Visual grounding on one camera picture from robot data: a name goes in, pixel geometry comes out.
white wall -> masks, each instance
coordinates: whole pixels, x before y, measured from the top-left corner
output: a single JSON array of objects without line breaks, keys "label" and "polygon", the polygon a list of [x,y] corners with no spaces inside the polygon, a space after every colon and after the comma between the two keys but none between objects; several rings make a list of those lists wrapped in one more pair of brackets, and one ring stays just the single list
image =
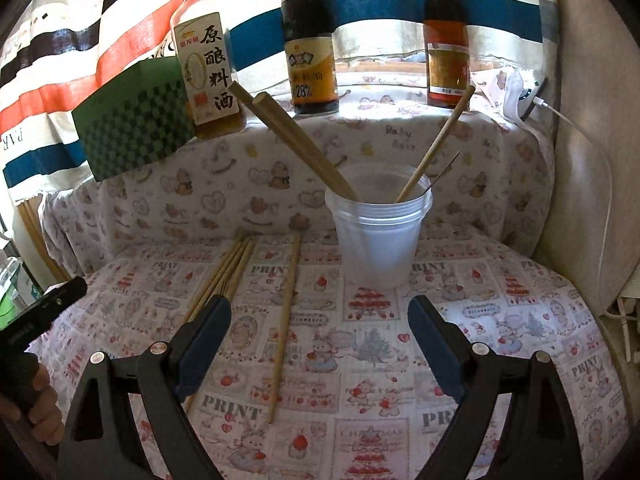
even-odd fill
[{"label": "white wall", "polygon": [[640,49],[608,0],[558,0],[561,111],[609,158],[613,206],[601,277],[609,184],[602,155],[561,121],[557,180],[535,258],[568,277],[594,313],[640,259]]}]

blue gripper pad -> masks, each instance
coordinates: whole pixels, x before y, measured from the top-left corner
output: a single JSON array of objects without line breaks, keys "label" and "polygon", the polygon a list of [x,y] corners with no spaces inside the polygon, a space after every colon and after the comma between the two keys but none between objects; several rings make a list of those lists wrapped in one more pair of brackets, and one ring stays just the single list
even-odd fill
[{"label": "blue gripper pad", "polygon": [[463,365],[469,361],[470,344],[453,323],[445,322],[426,296],[409,303],[409,328],[422,350],[438,386],[460,404],[465,397]]},{"label": "blue gripper pad", "polygon": [[171,339],[169,367],[177,375],[174,395],[180,402],[198,391],[230,324],[228,300],[213,296],[196,319],[182,325]]}]

red stripe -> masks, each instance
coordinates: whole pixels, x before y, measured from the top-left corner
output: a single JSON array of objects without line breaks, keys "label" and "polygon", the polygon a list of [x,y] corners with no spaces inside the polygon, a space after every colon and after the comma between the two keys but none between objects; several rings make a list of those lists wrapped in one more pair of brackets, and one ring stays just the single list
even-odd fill
[{"label": "red stripe", "polygon": [[27,117],[73,110],[129,63],[158,45],[169,31],[169,19],[181,2],[167,2],[120,36],[100,56],[95,74],[44,85],[20,95],[15,103],[0,111],[0,132],[16,127]]}]

white cable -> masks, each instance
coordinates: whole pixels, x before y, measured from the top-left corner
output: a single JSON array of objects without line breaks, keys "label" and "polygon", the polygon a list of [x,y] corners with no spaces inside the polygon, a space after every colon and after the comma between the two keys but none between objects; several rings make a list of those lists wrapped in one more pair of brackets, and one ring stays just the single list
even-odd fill
[{"label": "white cable", "polygon": [[[576,123],[574,123],[567,116],[561,114],[558,110],[556,110],[551,105],[549,105],[548,103],[543,101],[541,98],[536,96],[536,97],[533,98],[533,102],[534,102],[534,104],[537,104],[538,106],[542,106],[543,108],[547,108],[548,110],[551,110],[558,117],[560,117],[563,121],[566,121],[572,127],[574,127],[575,130],[577,130],[585,139],[587,139],[591,143],[591,145],[594,148],[596,148],[596,150],[598,150],[600,152],[600,154],[602,155],[602,158],[604,159],[604,162],[605,162],[605,164],[607,166],[607,174],[609,176],[609,205],[607,206],[607,217],[606,217],[606,220],[604,222],[604,236],[602,237],[602,248],[600,249],[600,257],[598,259],[598,294],[599,294],[600,293],[600,279],[601,279],[601,272],[602,272],[602,261],[604,259],[604,247],[605,247],[605,243],[607,241],[607,232],[609,231],[609,217],[611,215],[611,202],[613,200],[613,174],[611,173],[611,166],[609,165],[609,159],[607,158],[606,153],[600,147],[600,145],[595,140],[591,139],[591,137],[588,136],[588,134],[585,132],[585,130],[583,128],[578,126]],[[611,318],[611,319],[623,319],[623,320],[627,320],[627,321],[638,321],[638,317],[636,317],[636,316],[617,316],[616,314],[611,314],[609,312],[608,308],[606,308],[604,310],[604,315],[606,317]]]}]

soy sauce bottle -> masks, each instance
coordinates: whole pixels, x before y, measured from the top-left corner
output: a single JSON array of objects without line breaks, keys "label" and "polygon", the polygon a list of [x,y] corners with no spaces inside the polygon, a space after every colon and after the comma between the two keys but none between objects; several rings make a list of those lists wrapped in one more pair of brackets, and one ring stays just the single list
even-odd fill
[{"label": "soy sauce bottle", "polygon": [[424,0],[427,104],[455,108],[469,82],[466,19],[457,0]]},{"label": "soy sauce bottle", "polygon": [[284,50],[298,115],[338,111],[332,20],[324,0],[282,0]]}]

